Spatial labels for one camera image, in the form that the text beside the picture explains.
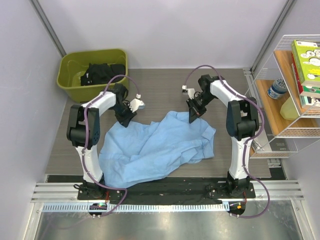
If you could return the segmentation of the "light blue long sleeve shirt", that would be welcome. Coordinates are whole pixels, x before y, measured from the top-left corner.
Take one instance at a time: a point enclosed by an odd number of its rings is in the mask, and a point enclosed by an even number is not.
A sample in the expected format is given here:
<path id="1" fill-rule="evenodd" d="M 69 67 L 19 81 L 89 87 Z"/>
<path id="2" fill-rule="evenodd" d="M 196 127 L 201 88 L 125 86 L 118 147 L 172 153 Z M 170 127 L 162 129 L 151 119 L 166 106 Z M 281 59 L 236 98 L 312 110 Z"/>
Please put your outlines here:
<path id="1" fill-rule="evenodd" d="M 160 180 L 184 164 L 214 157 L 216 129 L 188 112 L 169 111 L 160 122 L 115 123 L 105 134 L 99 165 L 113 188 Z"/>

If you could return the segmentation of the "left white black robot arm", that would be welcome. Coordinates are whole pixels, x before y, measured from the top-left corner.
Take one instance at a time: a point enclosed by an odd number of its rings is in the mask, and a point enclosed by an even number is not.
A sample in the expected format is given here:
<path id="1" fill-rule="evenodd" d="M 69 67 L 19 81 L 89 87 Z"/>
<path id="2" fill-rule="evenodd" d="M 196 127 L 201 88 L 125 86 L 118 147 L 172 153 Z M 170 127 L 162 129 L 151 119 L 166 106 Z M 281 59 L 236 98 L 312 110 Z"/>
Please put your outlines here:
<path id="1" fill-rule="evenodd" d="M 108 110 L 114 111 L 117 122 L 128 127 L 137 115 L 135 101 L 128 101 L 128 89 L 119 83 L 107 91 L 101 91 L 87 103 L 71 106 L 66 137 L 75 147 L 83 170 L 82 184 L 75 184 L 78 199 L 102 199 L 107 192 L 104 174 L 99 165 L 97 144 L 101 137 L 100 117 Z"/>

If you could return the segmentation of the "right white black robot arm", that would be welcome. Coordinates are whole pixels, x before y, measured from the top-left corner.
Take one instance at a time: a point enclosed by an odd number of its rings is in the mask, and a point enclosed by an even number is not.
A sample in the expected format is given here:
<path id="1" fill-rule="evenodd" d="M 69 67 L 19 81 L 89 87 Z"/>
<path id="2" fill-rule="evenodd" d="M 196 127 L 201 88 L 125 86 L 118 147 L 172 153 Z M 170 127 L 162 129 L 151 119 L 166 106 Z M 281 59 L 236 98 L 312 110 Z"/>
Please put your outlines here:
<path id="1" fill-rule="evenodd" d="M 201 92 L 182 86 L 188 95 L 189 123 L 202 117 L 206 106 L 214 99 L 220 100 L 227 108 L 226 130 L 231 137 L 231 164 L 227 172 L 223 190 L 230 197 L 242 196 L 250 188 L 250 177 L 246 165 L 249 162 L 249 148 L 259 130 L 259 114 L 255 98 L 247 98 L 235 91 L 224 79 L 218 76 L 202 75 L 198 84 Z"/>

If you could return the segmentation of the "teal book stack bottom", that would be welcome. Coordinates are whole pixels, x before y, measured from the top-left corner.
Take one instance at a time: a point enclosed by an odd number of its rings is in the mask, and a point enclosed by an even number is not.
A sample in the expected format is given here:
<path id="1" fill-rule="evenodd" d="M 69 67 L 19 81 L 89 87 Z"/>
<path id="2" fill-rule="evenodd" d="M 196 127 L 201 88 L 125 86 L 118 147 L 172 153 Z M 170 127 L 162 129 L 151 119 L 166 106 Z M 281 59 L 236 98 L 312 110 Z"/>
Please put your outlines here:
<path id="1" fill-rule="evenodd" d="M 312 86 L 301 86 L 299 88 L 299 99 L 303 109 L 308 109 L 320 102 L 320 88 Z"/>

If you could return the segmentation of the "black clothes in bin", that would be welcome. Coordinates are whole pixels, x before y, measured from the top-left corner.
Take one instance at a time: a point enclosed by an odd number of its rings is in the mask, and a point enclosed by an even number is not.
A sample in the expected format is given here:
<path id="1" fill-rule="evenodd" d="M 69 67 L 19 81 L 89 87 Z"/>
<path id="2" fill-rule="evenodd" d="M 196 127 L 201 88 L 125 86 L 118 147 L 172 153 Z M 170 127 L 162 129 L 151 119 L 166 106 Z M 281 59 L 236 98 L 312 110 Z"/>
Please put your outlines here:
<path id="1" fill-rule="evenodd" d="M 123 64 L 89 64 L 88 69 L 80 77 L 81 86 L 107 84 L 113 77 L 124 75 L 126 67 Z"/>

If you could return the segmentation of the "olive green plastic bin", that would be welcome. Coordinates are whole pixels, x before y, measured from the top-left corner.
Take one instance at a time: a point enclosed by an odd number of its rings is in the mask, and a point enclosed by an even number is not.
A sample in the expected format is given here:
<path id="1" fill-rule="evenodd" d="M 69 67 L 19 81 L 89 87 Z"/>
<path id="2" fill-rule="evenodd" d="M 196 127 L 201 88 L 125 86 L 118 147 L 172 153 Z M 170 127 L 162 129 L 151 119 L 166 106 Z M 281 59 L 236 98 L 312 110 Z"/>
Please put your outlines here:
<path id="1" fill-rule="evenodd" d="M 115 83 L 129 88 L 129 80 L 124 77 L 128 74 L 128 57 L 124 50 L 119 48 L 73 52 L 65 55 L 59 66 L 56 83 L 75 102 L 87 102 L 103 91 L 107 84 L 81 86 L 81 76 L 89 68 L 89 64 L 122 64 L 125 65 L 125 74 L 116 75 L 109 89 Z"/>

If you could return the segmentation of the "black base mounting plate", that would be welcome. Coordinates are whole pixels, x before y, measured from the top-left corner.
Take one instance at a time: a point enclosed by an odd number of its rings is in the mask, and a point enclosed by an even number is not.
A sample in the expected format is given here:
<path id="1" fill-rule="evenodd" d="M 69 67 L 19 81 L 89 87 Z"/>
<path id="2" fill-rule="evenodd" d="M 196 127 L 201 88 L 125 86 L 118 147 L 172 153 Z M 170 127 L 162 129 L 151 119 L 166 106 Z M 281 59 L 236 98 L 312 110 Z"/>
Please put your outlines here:
<path id="1" fill-rule="evenodd" d="M 110 200 L 117 203 L 125 194 L 124 190 L 106 189 L 105 195 L 99 199 L 78 199 L 79 191 L 74 185 L 81 185 L 79 176 L 51 175 L 48 177 L 48 190 L 52 193 L 73 194 L 77 200 Z M 249 189 L 241 196 L 230 196 L 223 188 L 226 186 L 226 178 L 223 177 L 166 177 L 162 180 L 138 183 L 127 189 L 124 204 L 147 204 L 147 205 L 178 205 L 187 203 L 209 202 L 220 199 L 254 199 L 255 189 L 252 183 Z"/>

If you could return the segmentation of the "blue white ceramic cup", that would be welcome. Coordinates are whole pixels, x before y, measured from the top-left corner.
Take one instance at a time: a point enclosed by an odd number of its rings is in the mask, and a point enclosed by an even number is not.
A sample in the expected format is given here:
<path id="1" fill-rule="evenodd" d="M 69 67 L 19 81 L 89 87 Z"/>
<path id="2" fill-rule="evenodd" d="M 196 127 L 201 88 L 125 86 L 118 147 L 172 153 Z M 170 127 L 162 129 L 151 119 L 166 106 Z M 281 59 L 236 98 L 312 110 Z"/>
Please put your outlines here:
<path id="1" fill-rule="evenodd" d="M 279 100 L 288 92 L 287 85 L 282 78 L 273 81 L 271 87 L 267 90 L 267 95 L 274 99 Z"/>

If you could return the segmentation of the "pale yellow green object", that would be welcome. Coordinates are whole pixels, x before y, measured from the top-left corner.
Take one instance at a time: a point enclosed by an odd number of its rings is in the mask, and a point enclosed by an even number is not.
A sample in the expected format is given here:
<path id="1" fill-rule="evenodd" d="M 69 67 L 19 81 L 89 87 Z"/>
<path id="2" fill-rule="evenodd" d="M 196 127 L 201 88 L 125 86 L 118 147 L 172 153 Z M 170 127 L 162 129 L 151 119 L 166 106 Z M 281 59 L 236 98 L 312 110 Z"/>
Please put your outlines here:
<path id="1" fill-rule="evenodd" d="M 300 116 L 291 97 L 281 106 L 280 115 L 288 121 L 294 121 Z"/>

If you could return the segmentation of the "red book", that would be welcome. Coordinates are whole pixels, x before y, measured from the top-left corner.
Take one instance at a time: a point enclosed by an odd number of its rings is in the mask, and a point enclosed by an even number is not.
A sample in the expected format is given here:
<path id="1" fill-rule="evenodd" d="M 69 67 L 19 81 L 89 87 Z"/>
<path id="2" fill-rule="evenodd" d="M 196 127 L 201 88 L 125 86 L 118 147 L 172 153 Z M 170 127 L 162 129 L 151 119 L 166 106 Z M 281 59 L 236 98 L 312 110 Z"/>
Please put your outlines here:
<path id="1" fill-rule="evenodd" d="M 302 96 L 304 89 L 303 89 L 303 87 L 301 85 L 301 82 L 300 82 L 300 77 L 299 77 L 299 74 L 298 74 L 298 71 L 297 71 L 297 67 L 296 67 L 296 63 L 295 63 L 295 59 L 294 59 L 293 53 L 291 53 L 291 59 L 292 59 L 292 71 L 293 71 L 293 75 L 295 77 L 296 87 L 297 87 L 299 95 Z"/>

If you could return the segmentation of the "green book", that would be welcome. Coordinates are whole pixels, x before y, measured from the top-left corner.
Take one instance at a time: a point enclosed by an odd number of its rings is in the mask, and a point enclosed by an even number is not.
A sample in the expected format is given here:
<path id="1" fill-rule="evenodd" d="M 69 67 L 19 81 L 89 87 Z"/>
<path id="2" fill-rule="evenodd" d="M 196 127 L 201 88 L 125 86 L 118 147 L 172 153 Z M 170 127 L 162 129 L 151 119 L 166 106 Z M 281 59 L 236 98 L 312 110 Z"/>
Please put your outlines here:
<path id="1" fill-rule="evenodd" d="M 293 40 L 291 52 L 303 86 L 320 87 L 320 42 Z"/>

